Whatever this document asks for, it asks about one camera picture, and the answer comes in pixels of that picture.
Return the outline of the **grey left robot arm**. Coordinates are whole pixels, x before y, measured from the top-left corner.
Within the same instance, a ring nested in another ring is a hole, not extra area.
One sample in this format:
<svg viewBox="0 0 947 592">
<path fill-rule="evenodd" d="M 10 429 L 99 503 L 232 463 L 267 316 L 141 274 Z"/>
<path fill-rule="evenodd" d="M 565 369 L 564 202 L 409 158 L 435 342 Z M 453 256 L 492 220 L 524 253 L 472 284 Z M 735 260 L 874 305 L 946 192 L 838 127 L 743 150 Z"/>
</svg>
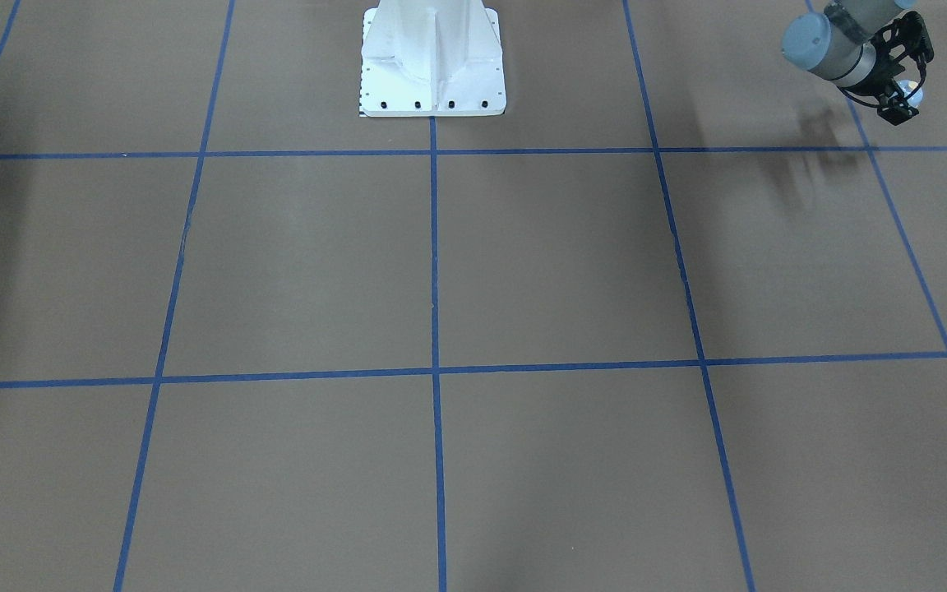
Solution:
<svg viewBox="0 0 947 592">
<path fill-rule="evenodd" d="M 829 1 L 797 16 L 779 42 L 794 67 L 829 82 L 891 125 L 920 113 L 935 49 L 913 1 Z"/>
</svg>

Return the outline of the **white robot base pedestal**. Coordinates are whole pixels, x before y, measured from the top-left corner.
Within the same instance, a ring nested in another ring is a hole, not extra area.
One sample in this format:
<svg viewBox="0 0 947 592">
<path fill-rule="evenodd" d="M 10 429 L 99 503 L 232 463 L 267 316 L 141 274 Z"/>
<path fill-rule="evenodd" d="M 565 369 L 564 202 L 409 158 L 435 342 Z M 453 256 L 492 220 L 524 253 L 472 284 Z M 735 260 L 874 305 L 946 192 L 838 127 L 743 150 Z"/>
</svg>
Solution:
<svg viewBox="0 0 947 592">
<path fill-rule="evenodd" d="M 481 1 L 380 1 L 362 18 L 358 115 L 493 117 L 506 111 L 499 14 Z"/>
</svg>

